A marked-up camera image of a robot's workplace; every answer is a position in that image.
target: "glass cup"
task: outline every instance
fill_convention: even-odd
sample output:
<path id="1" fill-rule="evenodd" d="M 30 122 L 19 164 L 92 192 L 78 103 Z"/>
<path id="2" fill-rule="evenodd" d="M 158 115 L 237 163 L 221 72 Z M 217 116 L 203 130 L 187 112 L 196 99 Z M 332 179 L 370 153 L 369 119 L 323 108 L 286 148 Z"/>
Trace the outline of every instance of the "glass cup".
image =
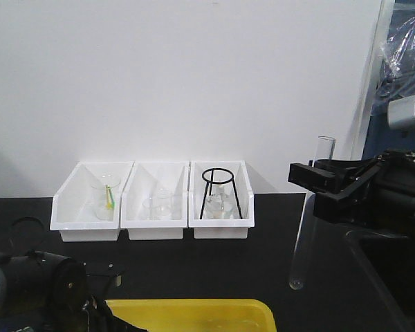
<path id="1" fill-rule="evenodd" d="M 143 207 L 148 212 L 149 220 L 170 219 L 173 208 L 173 194 L 160 188 L 143 201 Z"/>
<path id="2" fill-rule="evenodd" d="M 117 207 L 116 191 L 120 185 L 120 178 L 110 174 L 96 178 L 98 182 L 91 184 L 93 211 L 100 220 L 113 220 L 113 212 Z"/>

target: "black metal stand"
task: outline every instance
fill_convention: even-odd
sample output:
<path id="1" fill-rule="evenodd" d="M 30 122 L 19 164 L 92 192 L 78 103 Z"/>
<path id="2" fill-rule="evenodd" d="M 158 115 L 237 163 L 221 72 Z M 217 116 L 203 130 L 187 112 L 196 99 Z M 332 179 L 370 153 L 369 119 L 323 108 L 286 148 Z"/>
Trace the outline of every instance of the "black metal stand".
<path id="1" fill-rule="evenodd" d="M 214 172 L 215 171 L 221 171 L 221 172 L 229 173 L 230 178 L 226 181 L 214 181 Z M 205 177 L 205 175 L 208 172 L 210 172 L 210 179 L 207 179 Z M 201 206 L 200 219 L 203 218 L 203 213 L 204 213 L 205 204 L 206 204 L 206 196 L 208 195 L 208 189 L 209 189 L 209 195 L 211 195 L 212 194 L 212 185 L 225 185 L 226 183 L 229 183 L 229 182 L 232 182 L 232 186 L 234 188 L 234 194 L 235 194 L 235 201 L 237 202 L 237 207 L 238 207 L 238 213 L 240 215 L 240 219 L 242 219 L 243 216 L 241 215 L 240 202 L 238 200 L 237 187 L 235 186 L 234 174 L 229 169 L 215 167 L 215 168 L 209 168 L 209 169 L 205 170 L 201 174 L 201 177 L 203 178 L 204 181 L 206 181 L 206 187 L 205 187 L 205 194 L 203 196 L 203 204 Z"/>

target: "plastic bin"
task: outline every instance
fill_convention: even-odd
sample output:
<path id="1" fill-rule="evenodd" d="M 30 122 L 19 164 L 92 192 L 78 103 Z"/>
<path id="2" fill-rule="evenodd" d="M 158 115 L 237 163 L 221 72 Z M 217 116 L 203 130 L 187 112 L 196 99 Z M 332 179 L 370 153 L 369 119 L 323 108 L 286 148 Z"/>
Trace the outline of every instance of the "plastic bin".
<path id="1" fill-rule="evenodd" d="M 200 219 L 206 182 L 202 173 L 213 167 L 229 169 L 234 174 L 242 219 Z M 234 196 L 232 183 L 225 185 L 225 193 Z M 189 227 L 194 229 L 196 239 L 246 239 L 248 230 L 254 227 L 254 194 L 250 187 L 244 161 L 192 161 L 189 190 Z"/>
<path id="2" fill-rule="evenodd" d="M 130 240 L 182 239 L 187 227 L 189 162 L 137 162 L 122 195 L 121 228 Z M 157 190 L 172 195 L 172 208 L 165 216 L 152 216 L 145 202 Z"/>
<path id="3" fill-rule="evenodd" d="M 50 229 L 59 230 L 64 242 L 117 241 L 120 232 L 120 199 L 133 162 L 78 163 L 53 198 Z M 111 174 L 120 178 L 113 191 L 113 219 L 97 218 L 92 206 L 90 176 Z"/>
<path id="4" fill-rule="evenodd" d="M 113 314 L 148 332 L 276 332 L 270 309 L 255 299 L 115 299 Z"/>

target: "test tube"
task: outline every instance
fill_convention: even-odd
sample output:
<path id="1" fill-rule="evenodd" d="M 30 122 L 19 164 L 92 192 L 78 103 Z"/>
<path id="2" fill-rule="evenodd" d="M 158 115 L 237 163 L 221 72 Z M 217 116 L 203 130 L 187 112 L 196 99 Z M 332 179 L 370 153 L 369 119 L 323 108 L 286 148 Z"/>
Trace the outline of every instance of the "test tube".
<path id="1" fill-rule="evenodd" d="M 332 159 L 334 147 L 335 138 L 319 136 L 313 162 L 319 159 Z M 317 223 L 317 218 L 313 215 L 314 203 L 315 194 L 308 191 L 306 193 L 306 198 L 304 199 L 302 217 L 299 222 L 297 233 L 297 242 L 295 243 L 289 273 L 289 286 L 296 291 L 304 287 L 307 270 L 311 260 L 311 250 Z"/>

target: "white plastic tray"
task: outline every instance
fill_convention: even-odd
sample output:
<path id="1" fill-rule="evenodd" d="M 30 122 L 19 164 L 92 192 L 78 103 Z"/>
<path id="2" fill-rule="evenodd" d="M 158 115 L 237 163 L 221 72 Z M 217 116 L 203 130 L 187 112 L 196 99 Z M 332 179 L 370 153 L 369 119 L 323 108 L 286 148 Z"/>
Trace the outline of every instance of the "white plastic tray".
<path id="1" fill-rule="evenodd" d="M 121 228 L 130 240 L 182 239 L 187 227 L 189 162 L 136 162 L 122 195 Z M 169 190 L 173 209 L 169 216 L 149 220 L 143 202 L 158 188 Z"/>
<path id="2" fill-rule="evenodd" d="M 50 229 L 59 230 L 64 242 L 117 241 L 120 232 L 120 198 L 133 161 L 122 163 L 78 163 L 53 198 Z M 116 208 L 113 220 L 102 221 L 92 208 L 89 172 L 94 176 L 120 177 L 114 190 Z"/>
<path id="3" fill-rule="evenodd" d="M 234 174 L 242 219 L 200 219 L 206 182 L 201 174 L 209 168 L 221 167 Z M 225 185 L 225 193 L 234 195 L 231 183 Z M 254 194 L 250 187 L 246 164 L 238 161 L 192 161 L 189 189 L 189 227 L 196 239 L 245 239 L 254 227 Z"/>

